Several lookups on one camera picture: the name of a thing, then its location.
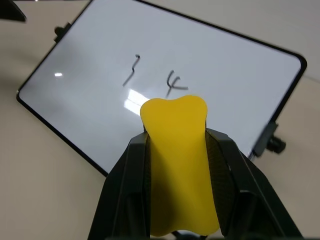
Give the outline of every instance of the whiteboard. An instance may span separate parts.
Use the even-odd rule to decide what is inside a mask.
[[[298,54],[151,4],[93,0],[17,98],[108,173],[143,131],[139,110],[152,98],[202,97],[207,127],[249,156],[305,65]],[[173,82],[185,89],[169,91]]]

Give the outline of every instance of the yellow gripper pad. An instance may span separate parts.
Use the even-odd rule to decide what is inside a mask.
[[[151,235],[176,230],[210,235],[219,228],[205,131],[207,105],[197,96],[154,98],[140,116],[150,137]]]

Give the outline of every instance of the black marker writing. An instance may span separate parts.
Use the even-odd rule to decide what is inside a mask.
[[[171,92],[171,89],[178,89],[178,90],[188,90],[188,89],[189,89],[187,86],[175,86],[176,82],[177,82],[178,80],[180,80],[180,77],[179,77],[179,76],[176,76],[175,79],[173,80],[172,84],[170,84],[170,78],[171,78],[172,74],[174,74],[174,72],[175,72],[175,71],[172,70],[172,71],[169,73],[169,76],[168,76],[168,78],[167,78],[167,80],[166,80],[166,84],[167,84],[168,87],[169,87],[169,90],[168,90],[168,92],[166,93],[166,96],[165,96],[166,98],[169,96],[169,94],[170,94],[170,92]]]
[[[139,62],[139,60],[140,60],[140,55],[139,55],[139,54],[136,54],[135,57],[136,57],[136,60],[135,60],[134,64],[133,64],[132,67],[131,67],[132,72],[131,72],[131,74],[128,76],[128,78],[125,80],[125,82],[122,84],[123,87],[129,82],[129,80],[130,80],[130,79],[133,77],[133,75],[135,74],[135,67],[136,67],[137,63]]]

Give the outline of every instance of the table surface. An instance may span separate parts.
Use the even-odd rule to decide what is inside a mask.
[[[209,1],[199,1],[197,8],[182,2],[161,4],[216,20],[200,14],[213,8]],[[16,101],[18,87],[53,45],[54,27],[72,22],[86,4],[19,2],[27,24],[0,22],[0,239],[88,236],[105,178]],[[319,101],[320,84],[303,78],[278,120],[285,152],[266,152],[255,160],[302,234],[314,237],[320,236]]]

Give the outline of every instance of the black clip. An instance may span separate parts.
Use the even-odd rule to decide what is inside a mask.
[[[71,24],[68,22],[64,27],[57,26],[54,29],[54,33],[56,34],[56,38],[54,39],[55,43],[57,44],[63,38],[63,36],[68,32]]]
[[[260,157],[265,149],[271,152],[280,154],[286,148],[286,143],[280,138],[274,136],[274,133],[278,127],[275,122],[269,122],[264,128],[260,138],[256,142],[253,148],[253,154],[256,157]]]

